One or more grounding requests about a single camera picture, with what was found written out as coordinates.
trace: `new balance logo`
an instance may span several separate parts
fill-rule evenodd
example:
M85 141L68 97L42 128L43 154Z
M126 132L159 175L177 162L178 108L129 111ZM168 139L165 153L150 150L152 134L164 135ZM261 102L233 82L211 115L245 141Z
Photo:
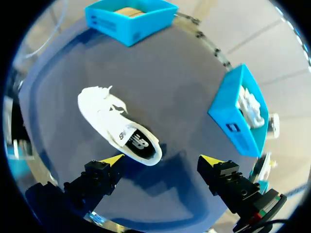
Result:
M126 132L125 130L123 130L122 133L119 135L119 138L122 140L125 135L126 135Z
M140 150L149 146L148 142L146 142L144 139L140 139L138 134L131 136L130 141L132 141L132 144Z

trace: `cable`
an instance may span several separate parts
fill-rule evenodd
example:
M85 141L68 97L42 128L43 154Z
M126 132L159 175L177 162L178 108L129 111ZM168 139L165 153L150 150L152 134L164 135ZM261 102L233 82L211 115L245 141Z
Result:
M241 231L240 233L252 233L255 230L262 228L262 227L267 227L267 226L273 225L275 223L287 223L287 222L288 222L287 219L276 219L276 220L272 220L272 221L267 221L267 222L255 224L254 226L247 228L247 229Z
M62 11L62 14L61 16L59 17L59 21L58 21L58 24L55 26L53 32L51 33L50 37L47 39L46 42L44 42L44 44L38 48L36 51L32 52L32 53L29 53L29 54L26 54L25 55L25 59L27 58L30 58L34 55L36 55L44 46L46 46L46 44L52 39L52 37L55 35L55 33L57 32L58 28L60 27L60 25L62 24L63 20L64 20L64 17L65 17L65 14L66 14L66 10L67 10L67 6L68 6L68 0L64 0L64 8L63 8L63 11Z

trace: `floor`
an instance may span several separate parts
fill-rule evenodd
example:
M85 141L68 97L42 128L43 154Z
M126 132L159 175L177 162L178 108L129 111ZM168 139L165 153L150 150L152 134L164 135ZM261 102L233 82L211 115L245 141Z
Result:
M19 51L19 57L15 60L15 66L21 71L27 73L29 68L34 64L37 56L41 53L38 52L31 59L21 59L25 54L31 53L37 50L43 43L45 43L46 39L49 37L51 32L54 29L55 22L53 20L53 14L56 18L59 18L62 14L63 9L62 0L58 0L52 6L53 12L48 10L32 27L27 38L25 40L24 46ZM64 22L61 24L61 27L55 33L54 37L57 37L58 34L69 27L73 22L78 20L80 17L84 15L83 8L87 5L95 2L94 0L69 0L69 6L67 9L67 13L64 19ZM216 1L209 1L208 3L204 3L207 6L208 11L211 10L212 7L215 6ZM197 17L203 17L208 14L206 11L202 11L199 7L195 8L195 14ZM305 121L306 125L309 125L307 122L309 118L303 118L301 121ZM291 125L294 124L292 118L286 119L284 122L284 130L291 130ZM300 131L297 129L295 132L296 135L300 134ZM290 140L290 138L286 138L286 136L280 136L282 141ZM272 150L275 147L273 141L269 141L266 144L267 150ZM311 158L309 156L305 156L303 153L295 154L295 159L293 159L292 155L284 155L283 153L275 153L273 159L277 160L278 166L272 170L270 174L270 183L271 187L278 190L279 192L286 193L289 190L305 183L307 181L307 177L310 171L310 162ZM55 183L53 178L50 176L49 171L44 167L40 158L35 155L35 159L32 161L27 161L28 166L33 172L31 179L35 179L37 182L46 183L50 181ZM289 198L285 206L282 208L282 211L276 216L276 218L285 218L288 217L294 208L300 202L303 193L296 195L292 198ZM237 215L233 215L229 211L225 212L223 216L215 223L214 229L219 233L231 232L235 222L239 219ZM117 229L116 225L111 222L107 222L106 227Z

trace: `black cable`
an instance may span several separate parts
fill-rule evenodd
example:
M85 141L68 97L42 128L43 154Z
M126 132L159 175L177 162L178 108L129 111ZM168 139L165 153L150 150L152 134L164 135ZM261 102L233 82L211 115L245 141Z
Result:
M267 221L267 222L255 224L254 226L247 228L247 229L245 229L239 233L252 233L255 230L262 228L262 227L270 226L270 225L273 225L275 223L287 223L287 222L288 222L287 219L276 219L276 220L272 220L272 221Z

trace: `screw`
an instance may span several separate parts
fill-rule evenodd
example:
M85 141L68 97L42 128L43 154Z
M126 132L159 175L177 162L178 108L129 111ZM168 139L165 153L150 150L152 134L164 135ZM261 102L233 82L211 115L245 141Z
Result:
M243 189L243 190L241 191L241 195L242 195L242 196L245 196L246 194L247 194L247 191Z

